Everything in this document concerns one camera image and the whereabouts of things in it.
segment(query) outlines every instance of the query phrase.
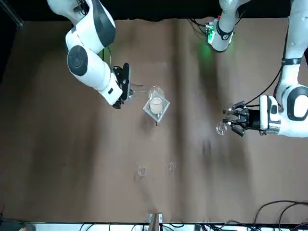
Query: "wire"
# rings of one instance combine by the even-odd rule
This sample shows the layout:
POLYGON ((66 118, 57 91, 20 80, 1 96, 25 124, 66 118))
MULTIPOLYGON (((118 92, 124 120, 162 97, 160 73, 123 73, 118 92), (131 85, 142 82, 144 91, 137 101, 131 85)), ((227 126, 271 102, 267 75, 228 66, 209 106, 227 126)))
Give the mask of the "wire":
POLYGON ((276 81, 276 79, 278 78, 278 76, 279 76, 281 70, 282 70, 282 66, 280 67, 280 69, 279 69, 279 71, 278 71, 276 77, 275 77, 274 80, 269 84, 269 86, 268 86, 267 88, 265 88, 265 90, 262 91, 259 95, 257 95, 256 97, 254 97, 253 99, 251 99, 250 101, 248 101, 248 102, 246 103, 246 107, 249 107, 249 105, 248 105, 249 103, 251 103, 253 100, 259 98, 264 92, 266 92, 266 91, 273 85, 273 83, 274 83, 274 82, 276 81))
POLYGON ((202 25, 202 24, 196 22, 194 19, 187 19, 187 20, 190 21, 192 24, 195 24, 198 27, 198 29, 201 31, 201 33, 203 35, 205 35, 205 31, 203 31, 202 28, 201 28, 202 26, 205 27, 205 25, 202 25))
POLYGON ((238 25, 238 23, 240 22, 240 20, 242 19, 243 14, 246 12, 246 10, 243 10, 243 12, 241 13, 241 15, 239 16, 239 20, 237 21, 237 23, 234 25, 238 25))
POLYGON ((91 225, 86 229, 86 231, 88 231, 93 225, 95 225, 95 224, 91 224, 91 225))
POLYGON ((190 20, 191 20, 194 24, 196 24, 197 26, 205 27, 204 24, 198 23, 194 18, 190 18, 190 20))
MULTIPOLYGON (((289 29, 287 29, 287 32, 285 33, 282 59, 285 59, 285 52, 286 52, 286 46, 287 46, 287 40, 288 40, 288 32, 289 32, 289 29)), ((277 90, 278 90, 278 87, 280 86, 281 80, 282 80, 282 68, 281 68, 281 74, 279 76, 278 82, 277 82, 275 89, 274 89, 274 95, 273 96, 274 96, 275 99, 276 99, 277 90)))
POLYGON ((301 204, 308 205, 308 202, 298 202, 298 201, 290 201, 290 200, 280 200, 280 201, 269 202, 269 203, 266 203, 266 204, 262 205, 262 206, 259 208, 259 210, 257 211, 257 213, 256 213, 256 215, 255 215, 255 218, 254 218, 254 220, 253 220, 253 223, 255 224, 255 223, 257 222, 257 217, 258 217, 260 211, 261 211, 264 207, 266 207, 266 206, 268 206, 268 205, 277 204, 277 203, 293 203, 293 204, 301 203, 301 204))
POLYGON ((254 105, 246 105, 246 107, 260 107, 259 104, 254 104, 254 105))
POLYGON ((85 225, 85 223, 83 223, 83 224, 82 224, 82 226, 80 227, 79 231, 81 231, 81 230, 82 230, 82 227, 83 227, 84 225, 85 225))
POLYGON ((162 227, 162 230, 164 230, 164 227, 165 227, 165 228, 170 229, 171 231, 174 231, 174 229, 172 229, 172 228, 170 228, 170 227, 168 227, 166 225, 163 225, 163 224, 160 224, 160 227, 162 227))
POLYGON ((202 37, 200 37, 200 32, 199 31, 197 31, 196 30, 196 28, 194 28, 194 26, 193 26, 193 23, 191 22, 191 21, 189 21, 188 19, 187 19, 187 21, 189 22, 189 24, 191 25, 191 27, 192 27, 192 29, 193 29, 193 32, 195 33, 195 35, 199 38, 199 39, 204 39, 204 38, 202 38, 202 37))
POLYGON ((308 206, 308 203, 305 203, 305 202, 296 202, 292 205, 288 205, 286 208, 284 208, 284 210, 281 212, 280 216, 279 216, 279 221, 278 221, 278 231, 280 231, 280 225, 281 225, 281 219, 282 219, 282 216, 283 214, 291 207, 295 206, 295 205, 304 205, 304 206, 308 206))
POLYGON ((301 227, 301 226, 306 226, 306 227, 308 227, 308 222, 300 223, 299 225, 295 226, 295 227, 293 228, 293 230, 296 230, 296 229, 298 229, 298 228, 301 227))
POLYGON ((170 224, 172 227, 174 227, 174 228, 182 228, 182 227, 184 227, 184 223, 182 222, 182 224, 181 225, 179 225, 179 226, 176 226, 176 225, 174 225, 174 224, 170 224))
POLYGON ((133 231, 133 229, 136 227, 137 225, 134 225, 133 228, 131 228, 131 231, 133 231))

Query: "brown table surface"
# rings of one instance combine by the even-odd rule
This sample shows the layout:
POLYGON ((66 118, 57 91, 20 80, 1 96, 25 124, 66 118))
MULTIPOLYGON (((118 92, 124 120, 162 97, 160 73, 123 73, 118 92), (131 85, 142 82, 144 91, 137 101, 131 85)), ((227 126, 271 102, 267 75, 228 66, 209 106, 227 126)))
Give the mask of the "brown table surface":
MULTIPOLYGON (((142 110, 146 95, 115 110, 69 73, 69 22, 25 22, 0 90, 5 217, 144 222, 160 212, 164 222, 251 222, 264 203, 307 199, 306 139, 215 130, 226 105, 251 99, 276 76, 286 19, 243 19, 224 53, 186 20, 116 26, 112 65, 128 62, 132 82, 165 90, 171 104, 162 122, 156 127, 142 110)), ((303 61, 304 84, 307 74, 303 61)), ((264 209, 258 221, 276 223, 285 206, 264 209)), ((301 222, 307 213, 296 206, 282 221, 301 222)))

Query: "black background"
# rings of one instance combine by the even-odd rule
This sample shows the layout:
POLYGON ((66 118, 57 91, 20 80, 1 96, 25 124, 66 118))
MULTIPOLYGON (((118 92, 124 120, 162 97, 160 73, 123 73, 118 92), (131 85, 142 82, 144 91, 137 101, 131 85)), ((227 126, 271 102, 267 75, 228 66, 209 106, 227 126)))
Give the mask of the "black background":
POLYGON ((1 23, 1 55, 0 55, 0 83, 2 75, 5 70, 6 63, 10 56, 11 47, 13 45, 14 36, 16 32, 16 25, 11 18, 0 8, 0 22, 1 23))
MULTIPOLYGON (((67 20, 55 15, 47 0, 8 0, 24 21, 67 20)), ((219 0, 101 0, 113 19, 205 18, 221 14, 219 0)), ((252 0, 240 7, 248 8, 243 17, 276 18, 290 14, 290 0, 252 0)))

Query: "glass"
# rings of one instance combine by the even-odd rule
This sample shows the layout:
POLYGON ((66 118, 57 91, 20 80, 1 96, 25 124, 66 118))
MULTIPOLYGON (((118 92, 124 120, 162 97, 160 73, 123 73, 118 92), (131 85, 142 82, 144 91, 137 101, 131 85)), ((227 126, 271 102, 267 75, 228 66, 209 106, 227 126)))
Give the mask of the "glass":
POLYGON ((216 131, 219 135, 223 135, 227 131, 227 124, 223 122, 219 122, 216 124, 216 131))
POLYGON ((159 123, 169 105, 170 102, 165 99, 164 90, 160 86, 153 86, 149 90, 149 100, 143 110, 159 123))
POLYGON ((175 163, 174 162, 170 162, 170 164, 169 164, 169 170, 170 171, 174 171, 175 170, 175 163))
POLYGON ((229 119, 231 115, 233 115, 234 109, 232 107, 233 107, 232 103, 228 104, 226 113, 225 113, 225 119, 229 119))
POLYGON ((154 97, 154 92, 156 91, 157 94, 159 94, 162 98, 165 97, 164 90, 160 86, 153 86, 149 90, 149 100, 151 100, 154 97))
POLYGON ((145 166, 139 166, 138 175, 141 176, 141 177, 145 176, 145 166))

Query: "transparent plastic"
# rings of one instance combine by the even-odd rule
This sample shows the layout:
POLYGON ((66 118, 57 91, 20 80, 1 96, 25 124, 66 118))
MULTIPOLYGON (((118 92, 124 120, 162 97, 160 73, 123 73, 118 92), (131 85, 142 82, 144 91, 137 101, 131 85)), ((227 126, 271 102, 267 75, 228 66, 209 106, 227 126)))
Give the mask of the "transparent plastic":
POLYGON ((219 122, 216 124, 216 131, 219 135, 224 135, 227 131, 227 124, 219 122))
POLYGON ((175 167, 176 167, 175 163, 174 163, 174 162, 170 162, 170 164, 169 164, 169 170, 170 170, 170 171, 174 171, 174 170, 175 170, 175 167))
POLYGON ((141 177, 145 176, 145 166, 139 166, 138 175, 141 176, 141 177))

